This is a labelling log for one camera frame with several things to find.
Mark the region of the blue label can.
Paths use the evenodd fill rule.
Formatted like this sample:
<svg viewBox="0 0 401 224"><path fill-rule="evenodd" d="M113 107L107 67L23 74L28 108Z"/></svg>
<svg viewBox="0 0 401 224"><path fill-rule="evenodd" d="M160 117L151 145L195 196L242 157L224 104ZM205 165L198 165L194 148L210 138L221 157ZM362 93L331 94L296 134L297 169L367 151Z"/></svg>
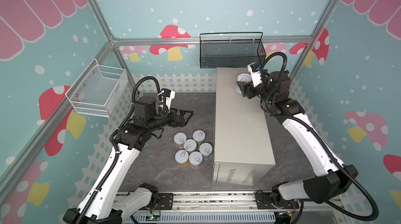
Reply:
<svg viewBox="0 0 401 224"><path fill-rule="evenodd" d="M252 84L252 76L250 74L243 73L237 77L236 91L238 93L242 93L241 86L238 85L238 83L240 83L240 85L248 84L248 83Z"/></svg>

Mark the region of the pink label can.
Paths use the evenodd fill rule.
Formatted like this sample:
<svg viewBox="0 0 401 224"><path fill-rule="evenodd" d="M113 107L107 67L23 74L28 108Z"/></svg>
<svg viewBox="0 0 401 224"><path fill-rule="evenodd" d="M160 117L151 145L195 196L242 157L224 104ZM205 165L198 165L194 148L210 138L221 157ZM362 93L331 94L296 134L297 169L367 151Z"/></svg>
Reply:
<svg viewBox="0 0 401 224"><path fill-rule="evenodd" d="M175 134L175 136L173 138L175 146L179 149L184 148L184 143L186 140L187 140L187 135L183 132L179 132L179 133Z"/></svg>

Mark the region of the yellow label can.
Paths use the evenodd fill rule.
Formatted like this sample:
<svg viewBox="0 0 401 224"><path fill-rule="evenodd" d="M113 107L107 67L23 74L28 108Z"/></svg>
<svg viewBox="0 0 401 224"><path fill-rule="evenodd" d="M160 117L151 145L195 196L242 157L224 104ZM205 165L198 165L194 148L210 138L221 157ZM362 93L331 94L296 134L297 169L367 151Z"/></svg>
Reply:
<svg viewBox="0 0 401 224"><path fill-rule="evenodd" d="M174 158L180 167L186 167L189 164L189 153L186 150L179 150Z"/></svg>

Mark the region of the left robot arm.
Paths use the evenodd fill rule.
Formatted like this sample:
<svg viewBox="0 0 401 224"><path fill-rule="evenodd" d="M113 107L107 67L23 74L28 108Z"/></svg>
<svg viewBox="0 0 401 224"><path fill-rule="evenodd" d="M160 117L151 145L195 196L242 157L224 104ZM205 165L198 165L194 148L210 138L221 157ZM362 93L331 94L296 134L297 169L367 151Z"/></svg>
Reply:
<svg viewBox="0 0 401 224"><path fill-rule="evenodd" d="M76 208L66 211L67 224L121 224L141 208L153 209L159 203L157 187L144 183L131 194L115 201L129 168L165 127L185 127L193 111L171 107L175 93L161 89L157 78L147 76L134 86L131 109L110 135L113 150L94 186Z"/></svg>

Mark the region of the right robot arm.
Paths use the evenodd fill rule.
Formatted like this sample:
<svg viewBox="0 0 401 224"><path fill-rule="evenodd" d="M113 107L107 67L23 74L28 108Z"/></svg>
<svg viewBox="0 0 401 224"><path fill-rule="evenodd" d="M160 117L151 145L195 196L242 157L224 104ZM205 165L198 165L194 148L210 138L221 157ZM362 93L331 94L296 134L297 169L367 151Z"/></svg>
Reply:
<svg viewBox="0 0 401 224"><path fill-rule="evenodd" d="M274 117L292 135L307 156L315 174L313 178L273 186L267 201L275 207L284 207L286 202L293 200L300 205L305 201L326 203L353 219L376 220L379 208L373 197L356 180L357 169L353 165L345 165L332 152L312 126L300 103L290 98L291 79L286 67L286 54L273 52L248 65L251 81L237 83L243 97L259 98L261 109ZM371 214L357 215L331 202L332 198L346 192L351 185L365 196L372 208Z"/></svg>

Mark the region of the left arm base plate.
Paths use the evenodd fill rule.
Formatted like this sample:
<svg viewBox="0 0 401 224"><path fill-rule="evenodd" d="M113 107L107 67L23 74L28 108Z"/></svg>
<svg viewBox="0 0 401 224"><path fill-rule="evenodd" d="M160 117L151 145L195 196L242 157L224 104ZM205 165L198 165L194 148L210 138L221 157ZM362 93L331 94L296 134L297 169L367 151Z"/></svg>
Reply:
<svg viewBox="0 0 401 224"><path fill-rule="evenodd" d="M173 193L159 193L157 196L152 196L150 203L140 208L140 210L171 210L173 205Z"/></svg>

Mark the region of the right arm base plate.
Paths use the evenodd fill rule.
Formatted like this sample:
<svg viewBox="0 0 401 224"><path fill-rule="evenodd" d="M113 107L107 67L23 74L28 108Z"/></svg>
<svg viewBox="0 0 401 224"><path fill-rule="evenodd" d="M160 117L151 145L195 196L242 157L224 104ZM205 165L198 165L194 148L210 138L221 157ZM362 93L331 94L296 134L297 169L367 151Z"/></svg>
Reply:
<svg viewBox="0 0 401 224"><path fill-rule="evenodd" d="M256 191L255 200L258 209L290 209L294 211L299 209L299 203L297 201L282 200L275 193L272 196L271 192Z"/></svg>

